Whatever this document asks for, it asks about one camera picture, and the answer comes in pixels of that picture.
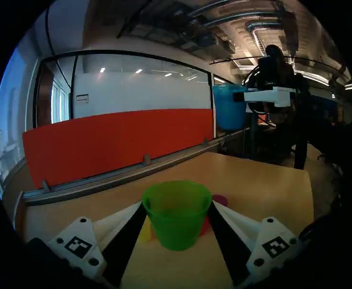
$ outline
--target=red partition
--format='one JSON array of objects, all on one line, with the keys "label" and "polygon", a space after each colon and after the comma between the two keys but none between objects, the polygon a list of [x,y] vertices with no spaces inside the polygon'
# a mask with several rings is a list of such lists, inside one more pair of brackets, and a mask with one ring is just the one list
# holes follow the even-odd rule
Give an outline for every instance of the red partition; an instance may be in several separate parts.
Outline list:
[{"label": "red partition", "polygon": [[76,181],[161,157],[213,136],[211,109],[159,109],[103,114],[23,133],[36,188]]}]

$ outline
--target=desk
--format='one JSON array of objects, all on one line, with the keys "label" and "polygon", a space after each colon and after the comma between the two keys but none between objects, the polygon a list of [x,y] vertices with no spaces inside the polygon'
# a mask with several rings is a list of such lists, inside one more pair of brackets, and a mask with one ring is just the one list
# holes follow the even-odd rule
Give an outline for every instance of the desk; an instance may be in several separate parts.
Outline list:
[{"label": "desk", "polygon": [[[137,202],[150,185],[169,180],[204,184],[228,199],[228,207],[254,220],[275,216],[294,234],[313,221],[312,192],[306,171],[247,159],[204,153],[174,167],[93,195],[28,207],[25,240],[50,240],[80,216],[97,221]],[[231,288],[231,278],[214,233],[190,249],[169,251],[158,240],[137,243],[122,288]]]}]

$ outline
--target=pipe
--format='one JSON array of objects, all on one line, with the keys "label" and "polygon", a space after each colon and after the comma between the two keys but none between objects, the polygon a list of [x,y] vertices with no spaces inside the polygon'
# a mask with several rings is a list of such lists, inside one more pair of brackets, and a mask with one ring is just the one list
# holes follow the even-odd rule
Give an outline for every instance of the pipe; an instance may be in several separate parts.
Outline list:
[{"label": "pipe", "polygon": [[226,22],[241,20],[241,19],[252,19],[259,17],[278,17],[278,13],[275,11],[256,11],[256,12],[242,12],[233,15],[228,15],[222,18],[218,18],[203,24],[205,28],[211,28]]},{"label": "pipe", "polygon": [[257,22],[246,24],[245,29],[251,34],[251,37],[254,39],[255,44],[257,45],[260,53],[265,56],[266,51],[262,40],[258,37],[257,31],[260,30],[283,30],[282,23],[279,20],[271,22]]},{"label": "pipe", "polygon": [[228,5],[232,5],[232,4],[238,4],[238,3],[243,3],[243,2],[249,2],[250,0],[219,0],[219,1],[215,1],[212,3],[209,3],[201,8],[198,8],[192,12],[188,13],[189,17],[196,17],[204,12],[210,11],[214,8],[218,8],[218,7],[224,7],[224,6],[228,6]]},{"label": "pipe", "polygon": [[195,17],[197,15],[200,15],[201,13],[204,13],[204,12],[209,11],[211,9],[214,9],[216,7],[224,6],[230,1],[231,0],[220,0],[220,1],[212,2],[210,4],[207,4],[207,5],[199,8],[199,9],[196,9],[196,10],[188,13],[188,16],[189,17]]}]

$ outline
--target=glass wall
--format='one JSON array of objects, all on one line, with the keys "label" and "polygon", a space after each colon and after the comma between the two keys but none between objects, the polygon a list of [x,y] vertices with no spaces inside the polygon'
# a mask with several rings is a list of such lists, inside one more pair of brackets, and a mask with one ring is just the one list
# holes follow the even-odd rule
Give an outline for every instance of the glass wall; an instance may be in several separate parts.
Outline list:
[{"label": "glass wall", "polygon": [[208,74],[131,55],[80,55],[73,91],[74,118],[166,108],[211,108]]}]

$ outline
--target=green cup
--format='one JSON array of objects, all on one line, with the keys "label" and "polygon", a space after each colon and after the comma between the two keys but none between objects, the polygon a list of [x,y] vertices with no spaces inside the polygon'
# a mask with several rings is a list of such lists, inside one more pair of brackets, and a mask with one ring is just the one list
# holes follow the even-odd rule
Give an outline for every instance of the green cup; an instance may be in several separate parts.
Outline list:
[{"label": "green cup", "polygon": [[161,245],[175,251],[196,243],[211,200],[206,187],[190,181],[155,184],[142,196]]}]

